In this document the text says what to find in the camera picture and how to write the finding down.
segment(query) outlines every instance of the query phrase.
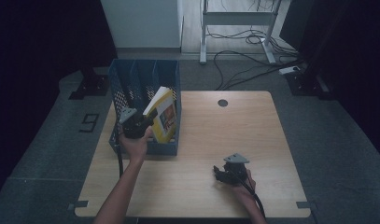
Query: magazine rack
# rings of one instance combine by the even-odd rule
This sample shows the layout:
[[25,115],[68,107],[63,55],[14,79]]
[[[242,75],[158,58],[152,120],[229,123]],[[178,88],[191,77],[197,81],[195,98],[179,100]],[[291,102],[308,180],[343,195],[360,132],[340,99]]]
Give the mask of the magazine rack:
[[111,93],[116,112],[114,130],[109,144],[117,152],[120,111],[123,107],[143,111],[160,86],[173,90],[176,101],[176,133],[169,143],[148,141],[148,155],[177,155],[181,119],[181,90],[178,61],[170,60],[122,60],[115,59],[108,71]]

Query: floor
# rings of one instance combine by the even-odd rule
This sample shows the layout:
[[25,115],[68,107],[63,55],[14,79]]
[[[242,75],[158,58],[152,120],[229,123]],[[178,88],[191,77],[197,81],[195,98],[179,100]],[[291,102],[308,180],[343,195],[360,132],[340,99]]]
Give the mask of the floor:
[[[193,2],[197,4],[191,10],[196,11],[199,2]],[[216,7],[224,9],[223,3],[230,9],[231,1],[213,2]],[[251,4],[252,1],[249,1],[243,8]],[[186,32],[187,28],[183,41],[188,37]],[[242,74],[241,78],[257,76],[256,78],[232,86],[227,91],[269,91],[272,94],[303,189],[313,211],[312,216],[307,218],[268,218],[267,221],[379,224],[380,155],[340,104],[311,96],[293,96],[284,76],[276,71],[259,76],[268,72],[271,67],[262,66],[241,56],[221,56],[214,64],[212,52],[225,50],[223,44],[212,47],[215,39],[208,42],[208,63],[200,65],[196,53],[199,37],[195,37],[189,38],[194,40],[193,44],[186,46],[186,42],[183,42],[183,53],[132,53],[121,54],[120,57],[180,60],[183,91],[214,90],[221,81],[216,65],[220,68],[224,80],[251,68],[249,72]],[[242,43],[232,44],[232,50],[242,50],[239,45]],[[254,58],[265,62],[261,51],[251,52]],[[96,71],[103,74],[106,69],[97,68]],[[82,75],[76,72],[61,80],[61,93],[55,106],[0,193],[0,223],[92,222],[92,217],[76,217],[73,207],[76,205],[111,104],[111,93],[108,91],[101,96],[69,100],[81,79]],[[84,119],[92,119],[92,122],[86,122]],[[129,218],[126,223],[246,221]]]

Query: book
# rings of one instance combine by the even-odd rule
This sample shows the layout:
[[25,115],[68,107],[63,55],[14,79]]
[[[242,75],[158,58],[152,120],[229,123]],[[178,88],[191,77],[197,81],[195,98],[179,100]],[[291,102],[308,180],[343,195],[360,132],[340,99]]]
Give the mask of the book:
[[176,131],[176,107],[173,91],[166,87],[160,87],[143,112],[148,115],[156,109],[158,115],[153,120],[152,131],[158,143],[169,142]]

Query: power strip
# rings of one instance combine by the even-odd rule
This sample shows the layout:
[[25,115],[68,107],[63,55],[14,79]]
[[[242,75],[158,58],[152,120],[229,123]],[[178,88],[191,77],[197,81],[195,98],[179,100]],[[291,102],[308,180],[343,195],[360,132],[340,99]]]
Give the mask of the power strip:
[[279,69],[280,75],[285,75],[285,74],[289,74],[289,73],[297,73],[297,72],[300,72],[300,68],[297,66]]

